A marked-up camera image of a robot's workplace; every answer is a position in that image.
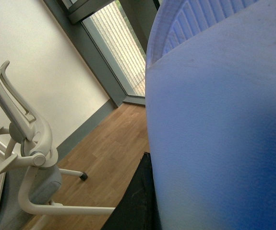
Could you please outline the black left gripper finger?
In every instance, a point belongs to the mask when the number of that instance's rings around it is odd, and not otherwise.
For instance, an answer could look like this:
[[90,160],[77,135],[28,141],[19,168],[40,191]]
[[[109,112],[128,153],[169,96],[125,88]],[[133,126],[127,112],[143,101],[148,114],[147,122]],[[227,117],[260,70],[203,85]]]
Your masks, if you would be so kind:
[[124,196],[101,229],[161,229],[150,153],[143,154]]

